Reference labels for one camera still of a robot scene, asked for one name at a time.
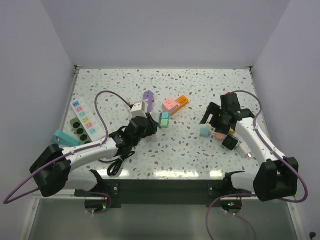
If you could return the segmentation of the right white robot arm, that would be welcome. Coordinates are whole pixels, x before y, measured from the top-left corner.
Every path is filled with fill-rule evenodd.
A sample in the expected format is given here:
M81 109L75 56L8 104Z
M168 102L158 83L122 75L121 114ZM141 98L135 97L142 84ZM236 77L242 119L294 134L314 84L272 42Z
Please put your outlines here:
M236 92L222 95L220 101L220 104L209 103L200 124L209 123L217 133L225 134L223 145L230 150L234 149L234 137L229 131L236 131L259 166L256 173L244 170L226 173L222 191L230 197L240 191L255 193L262 202L293 197L298 188L298 161L285 156L272 144L261 131L257 116L241 107Z

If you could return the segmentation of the small pink adapter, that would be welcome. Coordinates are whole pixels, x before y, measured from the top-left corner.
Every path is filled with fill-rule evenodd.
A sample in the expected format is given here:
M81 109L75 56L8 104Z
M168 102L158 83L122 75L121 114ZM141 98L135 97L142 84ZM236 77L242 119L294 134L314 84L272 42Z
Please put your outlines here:
M223 134L223 133L219 133L219 132L217 132L216 134L215 134L215 139L217 140L217 141L224 141L225 140L225 138L226 138L226 135L225 134Z

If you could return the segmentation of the yellow cube socket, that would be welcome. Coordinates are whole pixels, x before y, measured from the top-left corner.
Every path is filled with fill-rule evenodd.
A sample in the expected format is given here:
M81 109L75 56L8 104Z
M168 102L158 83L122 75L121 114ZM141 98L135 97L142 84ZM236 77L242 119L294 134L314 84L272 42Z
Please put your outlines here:
M230 128L228 133L231 135L234 135L236 133L236 131L233 128Z

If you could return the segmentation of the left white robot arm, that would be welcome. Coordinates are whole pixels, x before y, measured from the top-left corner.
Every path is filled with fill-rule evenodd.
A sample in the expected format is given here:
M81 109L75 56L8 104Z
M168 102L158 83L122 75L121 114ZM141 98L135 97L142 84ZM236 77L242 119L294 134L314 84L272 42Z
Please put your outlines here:
M30 173L43 197L51 197L65 188L69 174L92 162L113 159L123 162L135 154L133 149L144 138L158 131L159 113L137 116L108 138L76 147L48 146L30 167Z

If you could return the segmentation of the teal triangular power strip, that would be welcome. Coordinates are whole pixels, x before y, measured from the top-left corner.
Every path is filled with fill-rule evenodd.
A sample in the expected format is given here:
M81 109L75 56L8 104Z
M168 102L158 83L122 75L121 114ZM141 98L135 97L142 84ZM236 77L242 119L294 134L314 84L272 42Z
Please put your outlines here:
M51 142L53 144L58 144L67 147L77 147L81 144L79 140L73 138L72 136L64 133L61 130L57 130L54 133Z

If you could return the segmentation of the teal cube adapter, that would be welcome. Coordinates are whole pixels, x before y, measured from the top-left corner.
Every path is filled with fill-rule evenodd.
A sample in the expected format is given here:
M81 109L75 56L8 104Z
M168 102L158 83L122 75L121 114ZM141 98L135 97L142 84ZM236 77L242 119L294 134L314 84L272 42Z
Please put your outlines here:
M160 114L160 120L169 120L171 117L170 112L162 112Z

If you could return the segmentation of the long white power strip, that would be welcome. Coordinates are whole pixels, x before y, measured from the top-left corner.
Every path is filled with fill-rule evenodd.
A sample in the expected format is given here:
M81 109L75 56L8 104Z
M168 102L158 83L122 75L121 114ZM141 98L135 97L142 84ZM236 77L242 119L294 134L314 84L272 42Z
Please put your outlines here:
M88 107L84 99L80 97L72 100L70 106L93 142L98 141L104 137L101 125L95 118L94 114L92 113L91 109Z

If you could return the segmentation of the white cartoon cube socket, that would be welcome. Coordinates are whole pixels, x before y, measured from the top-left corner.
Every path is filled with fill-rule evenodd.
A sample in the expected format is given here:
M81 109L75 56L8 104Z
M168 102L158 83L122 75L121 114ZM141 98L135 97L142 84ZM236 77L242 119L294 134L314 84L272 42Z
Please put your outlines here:
M247 145L247 143L242 142L236 147L237 153L242 157L242 158L252 158L252 151Z

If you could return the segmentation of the light blue cube adapter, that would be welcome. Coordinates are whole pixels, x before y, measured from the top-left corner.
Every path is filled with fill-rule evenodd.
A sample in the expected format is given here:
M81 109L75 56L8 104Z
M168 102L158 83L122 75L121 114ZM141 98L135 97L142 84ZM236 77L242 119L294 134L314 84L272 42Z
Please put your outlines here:
M211 134L211 130L209 128L206 128L206 127L200 128L200 132L199 132L200 137L208 138L210 134Z

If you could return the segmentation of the green cube adapter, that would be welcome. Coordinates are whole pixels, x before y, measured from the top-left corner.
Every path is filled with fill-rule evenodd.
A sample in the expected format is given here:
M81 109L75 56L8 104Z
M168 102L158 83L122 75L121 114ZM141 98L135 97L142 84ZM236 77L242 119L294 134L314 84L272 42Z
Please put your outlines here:
M169 119L160 119L158 122L158 127L160 129L167 129L169 127L170 120Z

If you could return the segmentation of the black cube socket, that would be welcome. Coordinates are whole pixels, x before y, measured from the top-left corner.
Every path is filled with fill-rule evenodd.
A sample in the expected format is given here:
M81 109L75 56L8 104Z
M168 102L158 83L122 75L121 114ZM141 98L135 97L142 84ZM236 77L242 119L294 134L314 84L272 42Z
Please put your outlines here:
M234 150L239 143L239 139L233 135L228 134L222 142L222 146L228 150Z

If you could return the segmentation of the green power strip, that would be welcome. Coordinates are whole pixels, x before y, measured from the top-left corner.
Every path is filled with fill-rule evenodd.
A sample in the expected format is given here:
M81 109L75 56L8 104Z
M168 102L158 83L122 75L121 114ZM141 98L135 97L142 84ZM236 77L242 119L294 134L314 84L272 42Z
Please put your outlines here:
M87 131L78 118L75 117L71 119L70 125L72 126L72 129L74 130L76 136L79 138L81 145L90 144L92 142Z

